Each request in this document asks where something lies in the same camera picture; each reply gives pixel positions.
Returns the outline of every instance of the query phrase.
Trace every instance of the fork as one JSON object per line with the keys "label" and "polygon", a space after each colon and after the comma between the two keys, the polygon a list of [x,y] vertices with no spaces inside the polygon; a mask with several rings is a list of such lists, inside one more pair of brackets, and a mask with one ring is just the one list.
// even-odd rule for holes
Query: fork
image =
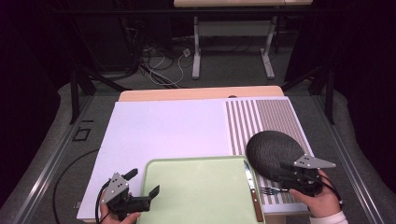
{"label": "fork", "polygon": [[280,192],[289,192],[288,189],[277,189],[277,188],[260,188],[260,193],[266,194],[266,195],[275,195]]}

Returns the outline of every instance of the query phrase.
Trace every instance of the striped panel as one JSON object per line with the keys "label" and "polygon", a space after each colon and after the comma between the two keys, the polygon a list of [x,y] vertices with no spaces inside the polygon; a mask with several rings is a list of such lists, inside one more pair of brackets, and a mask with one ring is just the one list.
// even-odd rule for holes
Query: striped panel
{"label": "striped panel", "polygon": [[[232,155],[245,155],[248,140],[261,131],[279,131],[294,138],[303,148],[304,153],[312,155],[312,151],[301,128],[290,100],[232,100],[225,102]],[[259,187],[278,187],[256,172]],[[262,204],[297,203],[288,193],[277,195],[261,195]]]}

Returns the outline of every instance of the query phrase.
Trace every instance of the sleeve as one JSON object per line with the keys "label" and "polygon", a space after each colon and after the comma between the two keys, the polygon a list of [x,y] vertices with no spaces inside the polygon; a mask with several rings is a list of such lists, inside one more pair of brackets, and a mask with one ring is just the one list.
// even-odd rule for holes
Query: sleeve
{"label": "sleeve", "polygon": [[329,217],[310,217],[311,224],[347,224],[343,211]]}

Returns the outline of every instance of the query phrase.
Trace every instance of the knife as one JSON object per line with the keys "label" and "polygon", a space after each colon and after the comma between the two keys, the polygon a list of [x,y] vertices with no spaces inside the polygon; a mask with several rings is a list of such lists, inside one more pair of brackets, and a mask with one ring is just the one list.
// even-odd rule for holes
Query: knife
{"label": "knife", "polygon": [[251,198],[253,200],[254,211],[256,212],[256,218],[257,218],[257,221],[263,222],[264,217],[262,216],[262,205],[259,202],[259,199],[257,198],[257,191],[254,188],[253,175],[251,174],[248,163],[246,161],[244,161],[244,163],[245,163],[245,172],[247,174],[247,182],[248,182],[248,186],[250,188]]}

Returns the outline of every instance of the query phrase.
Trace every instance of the green cutting board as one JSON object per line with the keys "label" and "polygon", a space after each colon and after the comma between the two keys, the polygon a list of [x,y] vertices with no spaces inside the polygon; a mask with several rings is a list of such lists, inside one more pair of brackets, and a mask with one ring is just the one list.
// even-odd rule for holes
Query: green cutting board
{"label": "green cutting board", "polygon": [[153,160],[142,195],[160,185],[139,224],[256,224],[244,156]]}

